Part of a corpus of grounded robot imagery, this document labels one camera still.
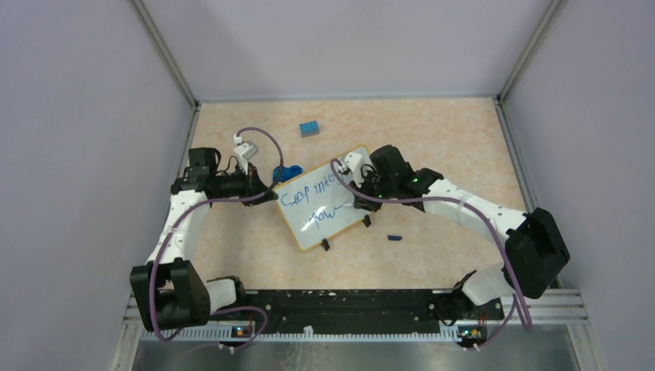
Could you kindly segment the yellow-framed whiteboard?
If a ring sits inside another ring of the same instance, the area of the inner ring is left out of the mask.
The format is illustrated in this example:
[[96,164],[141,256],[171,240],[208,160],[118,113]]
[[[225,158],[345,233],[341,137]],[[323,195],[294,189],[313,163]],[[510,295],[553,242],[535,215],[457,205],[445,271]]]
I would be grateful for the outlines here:
[[362,222],[369,211],[346,209],[354,195],[331,170],[329,162],[305,172],[274,189],[277,205],[300,250],[321,245],[347,228]]

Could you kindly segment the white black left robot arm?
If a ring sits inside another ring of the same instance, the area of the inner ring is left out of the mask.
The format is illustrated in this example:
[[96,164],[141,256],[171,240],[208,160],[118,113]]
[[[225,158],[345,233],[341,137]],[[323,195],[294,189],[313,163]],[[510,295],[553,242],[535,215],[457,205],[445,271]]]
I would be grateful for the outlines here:
[[133,267],[130,274],[147,331],[204,325],[218,310],[233,320],[245,315],[248,300],[240,279],[228,276],[204,282],[192,258],[212,204],[253,206],[276,199],[250,161],[258,151],[251,141],[237,145],[232,154],[235,166],[219,170],[217,149],[189,150],[189,164],[171,186],[169,212],[159,241],[146,262]]

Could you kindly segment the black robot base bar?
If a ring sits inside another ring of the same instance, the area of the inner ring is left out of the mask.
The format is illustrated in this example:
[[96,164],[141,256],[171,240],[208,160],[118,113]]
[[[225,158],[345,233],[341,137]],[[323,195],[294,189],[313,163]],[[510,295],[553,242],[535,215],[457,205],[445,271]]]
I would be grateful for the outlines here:
[[284,289],[238,287],[236,302],[209,320],[235,322],[237,336],[438,335],[456,325],[477,327],[504,318],[501,301],[475,305],[460,289]]

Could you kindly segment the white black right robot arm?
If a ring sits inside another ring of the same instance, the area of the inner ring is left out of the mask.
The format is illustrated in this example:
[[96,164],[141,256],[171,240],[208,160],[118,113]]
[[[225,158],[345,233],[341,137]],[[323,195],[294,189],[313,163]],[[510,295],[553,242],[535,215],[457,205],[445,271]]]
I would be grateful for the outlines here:
[[501,263],[473,271],[455,286],[460,292],[453,297],[453,309],[462,318],[474,318],[484,304],[503,296],[539,299],[570,261],[555,218],[546,209],[521,211],[483,199],[432,169],[413,169],[393,145],[367,158],[350,152],[338,167],[352,177],[356,209],[413,207],[448,218],[496,245]]

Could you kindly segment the blue toy wheel block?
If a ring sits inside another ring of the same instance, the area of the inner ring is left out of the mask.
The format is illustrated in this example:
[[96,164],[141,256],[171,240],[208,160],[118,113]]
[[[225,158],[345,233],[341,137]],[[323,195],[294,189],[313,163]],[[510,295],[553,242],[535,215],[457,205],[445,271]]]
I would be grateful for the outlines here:
[[278,166],[273,170],[272,180],[273,184],[279,184],[289,181],[303,173],[303,169],[299,165],[292,166]]

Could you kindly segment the black right board foot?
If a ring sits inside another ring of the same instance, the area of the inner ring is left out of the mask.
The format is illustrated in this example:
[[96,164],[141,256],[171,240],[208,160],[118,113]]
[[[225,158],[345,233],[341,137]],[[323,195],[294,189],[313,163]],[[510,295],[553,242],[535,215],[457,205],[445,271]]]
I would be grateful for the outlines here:
[[369,215],[365,216],[365,218],[362,220],[362,223],[365,225],[366,228],[369,228],[372,224],[370,216]]

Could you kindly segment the blue lego brick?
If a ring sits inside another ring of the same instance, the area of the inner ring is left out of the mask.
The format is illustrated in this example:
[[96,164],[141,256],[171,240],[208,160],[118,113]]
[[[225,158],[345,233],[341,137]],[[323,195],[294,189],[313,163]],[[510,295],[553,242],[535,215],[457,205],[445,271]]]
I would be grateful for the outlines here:
[[302,138],[310,137],[321,132],[320,126],[317,121],[308,121],[299,124],[300,135]]

